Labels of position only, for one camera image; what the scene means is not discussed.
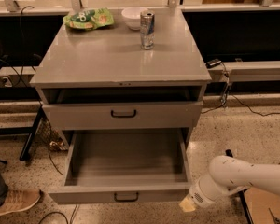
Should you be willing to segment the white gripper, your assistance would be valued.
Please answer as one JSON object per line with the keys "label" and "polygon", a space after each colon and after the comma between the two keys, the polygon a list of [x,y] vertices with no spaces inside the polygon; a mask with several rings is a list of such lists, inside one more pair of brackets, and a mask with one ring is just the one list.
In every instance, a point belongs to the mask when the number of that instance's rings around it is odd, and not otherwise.
{"label": "white gripper", "polygon": [[184,212],[193,212],[196,210],[195,204],[206,208],[226,193],[227,188],[218,184],[212,176],[203,175],[190,187],[189,196],[187,195],[179,206]]}

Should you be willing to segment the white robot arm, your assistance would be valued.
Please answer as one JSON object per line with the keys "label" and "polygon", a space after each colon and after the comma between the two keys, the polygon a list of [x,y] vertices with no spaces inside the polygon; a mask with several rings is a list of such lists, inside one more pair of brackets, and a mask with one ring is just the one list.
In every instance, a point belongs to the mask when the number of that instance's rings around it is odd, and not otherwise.
{"label": "white robot arm", "polygon": [[280,164],[255,164],[216,156],[210,161],[208,172],[190,186],[179,206],[184,212],[192,212],[252,187],[280,195]]}

